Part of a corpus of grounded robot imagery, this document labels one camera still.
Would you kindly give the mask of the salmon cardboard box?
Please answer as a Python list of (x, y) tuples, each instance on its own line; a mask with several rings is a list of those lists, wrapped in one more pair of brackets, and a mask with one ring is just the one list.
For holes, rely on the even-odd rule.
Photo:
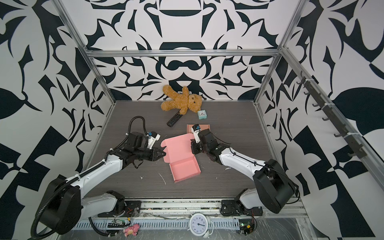
[[(192, 131), (193, 126), (194, 126), (193, 124), (187, 125), (187, 133), (188, 134), (193, 133), (193, 131)], [(206, 130), (206, 129), (210, 130), (211, 129), (210, 125), (203, 125), (203, 124), (200, 124), (200, 128), (201, 128), (201, 130)]]

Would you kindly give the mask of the pink cardboard box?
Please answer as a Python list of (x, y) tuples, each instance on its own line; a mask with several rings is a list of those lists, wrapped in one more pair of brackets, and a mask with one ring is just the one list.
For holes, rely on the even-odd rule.
[(169, 164), (175, 183), (201, 174), (201, 169), (191, 149), (191, 140), (194, 139), (193, 134), (184, 134), (161, 142), (161, 147), (166, 153), (164, 162)]

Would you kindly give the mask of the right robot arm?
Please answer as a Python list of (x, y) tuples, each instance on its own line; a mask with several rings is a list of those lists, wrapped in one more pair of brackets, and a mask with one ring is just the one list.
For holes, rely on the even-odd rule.
[(262, 161), (241, 154), (229, 143), (218, 143), (216, 136), (200, 125), (193, 125), (191, 132), (195, 138), (191, 141), (194, 155), (204, 153), (211, 161), (234, 169), (255, 183), (254, 189), (243, 190), (234, 200), (222, 201), (221, 215), (249, 216), (251, 211), (263, 207), (278, 214), (295, 194), (293, 181), (276, 160)]

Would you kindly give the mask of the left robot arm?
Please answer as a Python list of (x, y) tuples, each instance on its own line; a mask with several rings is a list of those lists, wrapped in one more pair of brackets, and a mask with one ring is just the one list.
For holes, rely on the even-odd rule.
[(109, 213), (120, 216), (126, 211), (125, 197), (115, 191), (88, 198), (86, 195), (101, 182), (120, 172), (136, 160), (155, 162), (166, 153), (154, 144), (160, 139), (156, 132), (129, 133), (104, 158), (89, 169), (64, 179), (51, 181), (35, 214), (32, 239), (44, 239), (54, 233), (63, 235), (83, 219)]

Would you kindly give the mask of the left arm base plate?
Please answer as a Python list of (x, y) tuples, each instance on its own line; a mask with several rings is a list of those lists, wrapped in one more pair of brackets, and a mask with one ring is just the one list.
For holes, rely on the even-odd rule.
[(125, 201), (124, 204), (118, 203), (118, 205), (108, 213), (98, 214), (99, 218), (119, 218), (119, 217), (135, 217), (141, 211), (141, 201)]

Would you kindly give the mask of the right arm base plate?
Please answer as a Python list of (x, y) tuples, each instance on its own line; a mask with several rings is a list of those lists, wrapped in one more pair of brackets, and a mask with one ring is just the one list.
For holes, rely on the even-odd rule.
[(259, 217), (263, 215), (262, 207), (255, 207), (252, 209), (246, 209), (240, 201), (236, 200), (222, 200), (221, 201), (221, 215), (225, 217), (229, 216), (254, 216)]

